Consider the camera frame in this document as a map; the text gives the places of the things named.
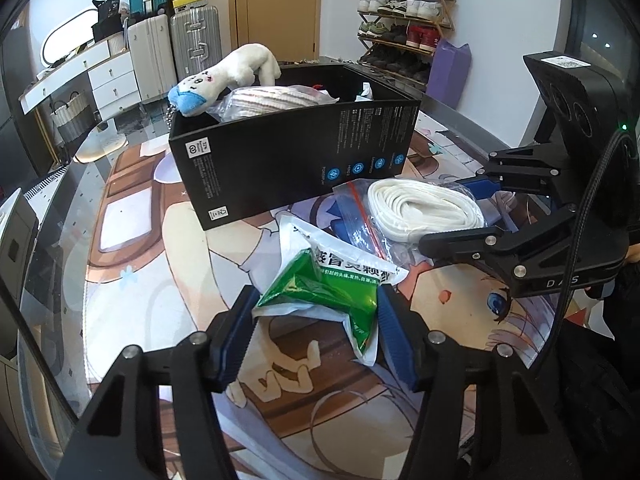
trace white cable coil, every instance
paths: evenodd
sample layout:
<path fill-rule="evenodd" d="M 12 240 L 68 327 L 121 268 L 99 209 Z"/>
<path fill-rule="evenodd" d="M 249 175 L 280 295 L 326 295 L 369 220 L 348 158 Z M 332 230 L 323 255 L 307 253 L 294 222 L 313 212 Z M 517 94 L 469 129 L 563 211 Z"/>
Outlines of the white cable coil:
<path fill-rule="evenodd" d="M 419 180 L 378 180 L 369 187 L 367 198 L 380 230 L 395 242 L 413 243 L 425 234 L 484 227 L 474 200 Z"/>

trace green and white medicine package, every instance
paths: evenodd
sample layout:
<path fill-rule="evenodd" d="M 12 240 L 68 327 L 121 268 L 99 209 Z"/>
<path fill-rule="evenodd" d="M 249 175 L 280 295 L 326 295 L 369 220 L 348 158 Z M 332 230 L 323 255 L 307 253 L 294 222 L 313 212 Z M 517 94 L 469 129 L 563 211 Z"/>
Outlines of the green and white medicine package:
<path fill-rule="evenodd" d="M 280 219 L 278 275 L 254 316 L 296 316 L 341 322 L 362 364 L 378 351 L 376 291 L 397 285 L 408 271 L 293 216 Z"/>

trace illustrated hand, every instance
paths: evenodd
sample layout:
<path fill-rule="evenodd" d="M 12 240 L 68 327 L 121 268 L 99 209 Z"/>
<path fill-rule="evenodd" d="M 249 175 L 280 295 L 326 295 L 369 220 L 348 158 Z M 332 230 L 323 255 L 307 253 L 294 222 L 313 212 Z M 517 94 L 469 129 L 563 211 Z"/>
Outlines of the illustrated hand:
<path fill-rule="evenodd" d="M 296 361 L 283 354 L 271 340 L 270 323 L 270 317 L 258 319 L 238 379 L 226 389 L 227 397 L 239 408 L 246 406 L 246 396 L 240 383 L 244 383 L 262 402 L 279 399 L 283 390 L 308 394 L 314 389 L 309 371 L 321 365 L 318 341 L 309 342 L 306 358 Z M 295 373 L 296 379 L 292 380 L 278 373 L 274 370 L 274 365 Z"/>

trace plush toy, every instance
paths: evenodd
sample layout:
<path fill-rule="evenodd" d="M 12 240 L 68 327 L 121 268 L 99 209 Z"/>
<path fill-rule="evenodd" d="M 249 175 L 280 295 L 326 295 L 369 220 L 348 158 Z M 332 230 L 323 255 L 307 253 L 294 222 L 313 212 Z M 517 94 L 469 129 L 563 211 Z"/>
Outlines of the plush toy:
<path fill-rule="evenodd" d="M 263 86 L 273 86 L 280 77 L 278 62 L 268 48 L 258 43 L 243 45 L 217 65 L 180 81 L 169 92 L 169 102 L 185 117 L 199 115 L 216 102 L 227 86 L 254 84 L 255 72 Z"/>

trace door frame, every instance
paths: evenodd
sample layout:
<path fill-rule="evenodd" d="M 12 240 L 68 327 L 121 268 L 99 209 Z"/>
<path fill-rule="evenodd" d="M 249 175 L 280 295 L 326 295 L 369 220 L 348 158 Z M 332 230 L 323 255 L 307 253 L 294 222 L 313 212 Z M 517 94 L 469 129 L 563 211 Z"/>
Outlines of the door frame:
<path fill-rule="evenodd" d="M 314 36 L 314 43 L 316 44 L 316 56 L 314 59 L 319 58 L 320 53 L 320 6 L 322 0 L 316 0 L 316 33 Z M 229 0 L 229 29 L 231 33 L 231 50 L 238 48 L 238 13 L 236 9 L 236 0 Z"/>

